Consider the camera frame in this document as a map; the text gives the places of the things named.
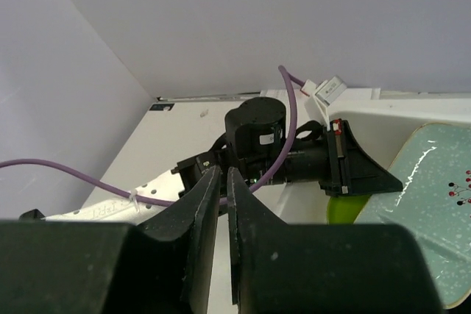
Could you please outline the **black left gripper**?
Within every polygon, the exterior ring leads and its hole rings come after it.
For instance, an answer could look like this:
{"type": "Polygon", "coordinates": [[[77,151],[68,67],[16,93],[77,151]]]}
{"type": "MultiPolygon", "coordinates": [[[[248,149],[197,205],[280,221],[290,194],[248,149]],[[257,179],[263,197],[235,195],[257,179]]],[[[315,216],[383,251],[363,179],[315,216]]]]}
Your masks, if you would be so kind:
{"type": "MultiPolygon", "coordinates": [[[[286,107],[273,98],[257,97],[243,102],[224,117],[223,133],[208,151],[178,162],[184,196],[211,167],[221,169],[221,196],[226,193],[227,172],[237,168],[247,185],[254,185],[273,166],[286,142],[286,107]]],[[[317,121],[295,130],[291,149],[269,185],[319,181],[331,197],[392,193],[402,182],[374,161],[358,144],[348,121],[334,119],[323,131],[317,121]]]]}

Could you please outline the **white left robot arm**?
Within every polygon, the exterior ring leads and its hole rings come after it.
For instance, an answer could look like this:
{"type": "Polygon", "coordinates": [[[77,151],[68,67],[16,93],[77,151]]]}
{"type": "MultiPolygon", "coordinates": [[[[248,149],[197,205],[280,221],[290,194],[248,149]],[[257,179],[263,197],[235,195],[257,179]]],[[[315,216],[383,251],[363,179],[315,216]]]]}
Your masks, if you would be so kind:
{"type": "MultiPolygon", "coordinates": [[[[288,134],[286,107],[274,98],[249,99],[224,117],[225,132],[206,152],[124,196],[113,197],[62,215],[52,221],[123,221],[140,224],[187,194],[212,167],[221,175],[237,168],[252,187],[280,157],[288,134]]],[[[309,121],[295,130],[291,150],[268,184],[318,182],[328,196],[363,196],[402,190],[402,182],[376,163],[357,143],[347,121],[321,125],[309,121]]]]}

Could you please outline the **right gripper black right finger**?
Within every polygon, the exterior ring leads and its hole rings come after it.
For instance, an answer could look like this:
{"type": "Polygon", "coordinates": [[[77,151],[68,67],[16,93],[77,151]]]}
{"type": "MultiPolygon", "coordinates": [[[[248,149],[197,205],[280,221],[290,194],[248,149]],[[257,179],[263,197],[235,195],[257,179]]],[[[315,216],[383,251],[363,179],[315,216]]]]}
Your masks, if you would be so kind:
{"type": "Polygon", "coordinates": [[[442,313],[413,235],[394,224],[287,224],[227,174],[240,313],[442,313]]]}

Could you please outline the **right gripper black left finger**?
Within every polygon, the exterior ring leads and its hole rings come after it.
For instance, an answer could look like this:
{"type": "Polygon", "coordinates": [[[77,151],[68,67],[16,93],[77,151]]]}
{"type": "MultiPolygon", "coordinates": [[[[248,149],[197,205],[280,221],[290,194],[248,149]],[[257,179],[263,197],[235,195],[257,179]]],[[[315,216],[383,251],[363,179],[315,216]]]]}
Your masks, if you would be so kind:
{"type": "Polygon", "coordinates": [[[220,170],[145,223],[1,223],[3,313],[205,313],[220,170]]]}

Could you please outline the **lime green round plate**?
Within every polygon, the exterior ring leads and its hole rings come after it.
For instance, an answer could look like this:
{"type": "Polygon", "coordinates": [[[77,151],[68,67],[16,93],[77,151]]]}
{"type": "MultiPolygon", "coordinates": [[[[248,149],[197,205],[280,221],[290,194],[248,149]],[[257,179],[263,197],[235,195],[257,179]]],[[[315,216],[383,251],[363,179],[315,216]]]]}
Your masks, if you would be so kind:
{"type": "Polygon", "coordinates": [[[370,196],[332,197],[327,203],[328,224],[353,224],[370,196]]]}

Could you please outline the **pale blue rectangular divided plate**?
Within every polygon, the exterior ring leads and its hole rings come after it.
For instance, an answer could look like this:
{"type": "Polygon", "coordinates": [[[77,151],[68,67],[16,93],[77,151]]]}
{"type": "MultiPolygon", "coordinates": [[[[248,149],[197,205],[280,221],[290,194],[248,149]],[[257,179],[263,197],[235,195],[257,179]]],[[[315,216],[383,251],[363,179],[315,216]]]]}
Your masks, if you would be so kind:
{"type": "Polygon", "coordinates": [[[371,196],[358,224],[399,224],[418,242],[447,309],[470,295],[470,128],[431,123],[416,129],[389,172],[403,183],[371,196]]]}

